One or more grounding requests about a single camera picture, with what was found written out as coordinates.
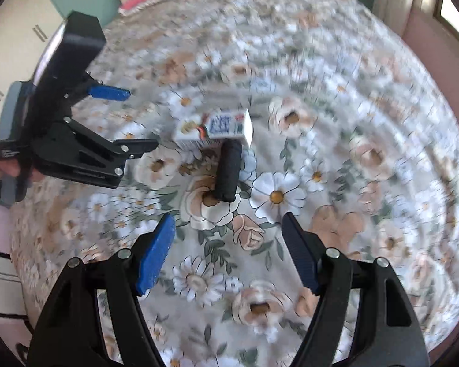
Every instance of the floral bedsheet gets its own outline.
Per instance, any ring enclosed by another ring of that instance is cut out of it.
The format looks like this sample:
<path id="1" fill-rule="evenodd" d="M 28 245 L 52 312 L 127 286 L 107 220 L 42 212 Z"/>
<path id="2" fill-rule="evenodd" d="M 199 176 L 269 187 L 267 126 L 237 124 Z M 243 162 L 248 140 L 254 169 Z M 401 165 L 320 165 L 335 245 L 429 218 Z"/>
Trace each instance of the floral bedsheet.
<path id="1" fill-rule="evenodd" d="M 279 222 L 351 258 L 390 260 L 432 349 L 459 320 L 459 127 L 401 39 L 355 0 L 172 0 L 118 19 L 91 66 L 126 102 L 87 99 L 75 119 L 109 138 L 155 137 L 108 190 L 47 178 L 13 208 L 12 259 L 35 322 L 73 257 L 108 258 L 161 214 L 177 236 L 140 299 L 173 367 L 288 366 L 317 300 Z M 217 148 L 180 150 L 177 120 L 249 109 L 236 200 L 206 202 Z M 119 359 L 106 294 L 106 345 Z M 349 303 L 336 359 L 357 311 Z"/>

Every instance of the pink wall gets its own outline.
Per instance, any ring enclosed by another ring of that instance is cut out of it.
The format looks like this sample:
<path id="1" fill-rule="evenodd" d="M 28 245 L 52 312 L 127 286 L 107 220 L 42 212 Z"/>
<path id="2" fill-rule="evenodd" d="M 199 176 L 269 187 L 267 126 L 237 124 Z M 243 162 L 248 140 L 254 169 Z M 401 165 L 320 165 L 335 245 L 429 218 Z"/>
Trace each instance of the pink wall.
<path id="1" fill-rule="evenodd" d="M 410 13 L 403 40 L 437 82 L 459 122 L 459 42 L 418 9 Z"/>

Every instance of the window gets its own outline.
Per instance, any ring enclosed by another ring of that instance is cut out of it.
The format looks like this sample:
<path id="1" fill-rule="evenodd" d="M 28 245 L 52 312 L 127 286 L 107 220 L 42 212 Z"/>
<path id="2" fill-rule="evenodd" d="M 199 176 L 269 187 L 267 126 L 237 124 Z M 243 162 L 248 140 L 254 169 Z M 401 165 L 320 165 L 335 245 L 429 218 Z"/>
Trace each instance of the window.
<path id="1" fill-rule="evenodd" d="M 434 16 L 459 40 L 459 11 L 451 0 L 437 0 Z"/>

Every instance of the black foam cylinder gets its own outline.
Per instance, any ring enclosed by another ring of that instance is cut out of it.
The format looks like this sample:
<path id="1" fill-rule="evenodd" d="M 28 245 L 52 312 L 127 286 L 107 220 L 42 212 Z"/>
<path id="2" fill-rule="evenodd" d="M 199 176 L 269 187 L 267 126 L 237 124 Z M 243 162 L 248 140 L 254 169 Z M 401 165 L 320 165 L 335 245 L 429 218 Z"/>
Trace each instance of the black foam cylinder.
<path id="1" fill-rule="evenodd" d="M 241 152 L 240 141 L 227 139 L 221 146 L 216 185 L 212 195 L 222 202 L 233 202 L 236 199 L 236 187 L 240 176 Z"/>

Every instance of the small carton box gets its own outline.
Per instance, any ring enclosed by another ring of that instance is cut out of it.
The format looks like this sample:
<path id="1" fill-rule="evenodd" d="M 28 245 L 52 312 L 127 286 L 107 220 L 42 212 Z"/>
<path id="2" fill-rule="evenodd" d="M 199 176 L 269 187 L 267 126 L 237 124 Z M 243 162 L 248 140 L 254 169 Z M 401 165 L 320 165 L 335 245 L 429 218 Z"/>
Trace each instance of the small carton box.
<path id="1" fill-rule="evenodd" d="M 244 146 L 252 143 L 252 121 L 248 109 L 195 114 L 182 119 L 173 140 L 182 149 L 204 149 L 225 139 L 238 139 Z"/>

